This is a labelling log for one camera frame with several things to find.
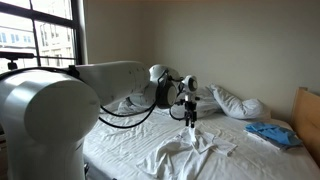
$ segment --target mattress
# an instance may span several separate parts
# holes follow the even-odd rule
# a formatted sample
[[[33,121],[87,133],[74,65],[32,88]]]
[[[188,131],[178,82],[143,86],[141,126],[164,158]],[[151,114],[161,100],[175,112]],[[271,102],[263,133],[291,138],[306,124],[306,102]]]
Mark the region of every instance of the mattress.
[[[144,116],[118,119],[101,115],[109,122],[121,125],[133,124]],[[244,127],[249,123],[222,113],[196,121],[197,129],[237,145],[230,156],[211,152],[196,179],[319,179],[320,170],[304,147],[280,151],[248,136]],[[290,128],[279,120],[269,123]],[[160,110],[154,111],[144,123],[131,129],[115,129],[98,121],[85,137],[83,146],[84,159],[90,167],[87,179],[153,179],[138,169],[137,163],[184,128],[184,121],[173,120]]]

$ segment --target bed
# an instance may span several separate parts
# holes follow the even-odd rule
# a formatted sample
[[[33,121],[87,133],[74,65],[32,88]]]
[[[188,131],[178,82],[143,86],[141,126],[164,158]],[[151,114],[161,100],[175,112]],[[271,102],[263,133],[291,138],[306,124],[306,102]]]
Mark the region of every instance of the bed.
[[[299,89],[297,93],[292,127],[303,140],[305,147],[281,151],[268,143],[248,136],[244,132],[244,127],[252,121],[235,119],[226,116],[225,113],[213,113],[198,119],[196,129],[213,134],[219,139],[235,145],[235,148],[228,155],[209,151],[197,173],[189,179],[319,179],[320,170],[316,162],[319,164],[320,136],[314,136],[314,134],[304,131],[308,132],[308,128],[320,127],[320,119],[318,118],[316,122],[311,123],[312,125],[304,124],[305,120],[302,114],[306,112],[299,109],[308,108],[305,108],[304,100],[301,100],[303,98],[300,97],[301,91]],[[308,98],[308,103],[310,103],[310,99],[318,99],[317,105],[312,103],[310,105],[320,107],[319,97]],[[110,115],[101,115],[110,122],[122,125],[132,124],[143,116],[142,114],[119,121]],[[283,121],[271,119],[267,122],[291,129],[291,126]],[[167,179],[164,178],[165,176],[152,176],[150,173],[146,173],[139,164],[152,154],[161,143],[177,136],[183,129],[185,129],[183,121],[175,121],[159,109],[156,109],[147,121],[131,129],[114,129],[102,122],[97,122],[93,130],[86,136],[83,147],[85,162],[89,163],[90,167],[87,179]]]

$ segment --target window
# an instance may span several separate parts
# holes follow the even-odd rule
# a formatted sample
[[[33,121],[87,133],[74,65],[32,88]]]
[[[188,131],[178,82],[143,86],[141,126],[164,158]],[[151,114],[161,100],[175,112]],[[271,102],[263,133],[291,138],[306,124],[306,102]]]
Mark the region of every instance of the window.
[[[14,36],[14,34],[11,34],[11,42],[15,43],[16,42],[16,37]]]
[[[6,43],[7,38],[5,33],[0,33],[0,42]]]
[[[0,51],[34,54],[18,68],[82,64],[77,1],[0,0]],[[0,59],[0,73],[7,62]]]

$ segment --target wooden headboard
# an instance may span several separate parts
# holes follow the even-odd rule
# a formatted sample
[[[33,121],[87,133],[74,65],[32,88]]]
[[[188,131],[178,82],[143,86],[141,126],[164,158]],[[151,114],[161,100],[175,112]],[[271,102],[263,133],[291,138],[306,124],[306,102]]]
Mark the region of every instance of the wooden headboard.
[[[320,167],[320,96],[299,88],[294,101],[291,125]]]

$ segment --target white cloth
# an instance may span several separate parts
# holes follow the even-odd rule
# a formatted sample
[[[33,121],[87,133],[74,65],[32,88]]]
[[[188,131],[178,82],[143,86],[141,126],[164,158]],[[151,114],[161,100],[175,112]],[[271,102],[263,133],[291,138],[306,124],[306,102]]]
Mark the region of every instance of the white cloth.
[[[161,143],[137,167],[157,179],[193,180],[201,172],[210,149],[229,156],[236,147],[213,134],[186,127]]]

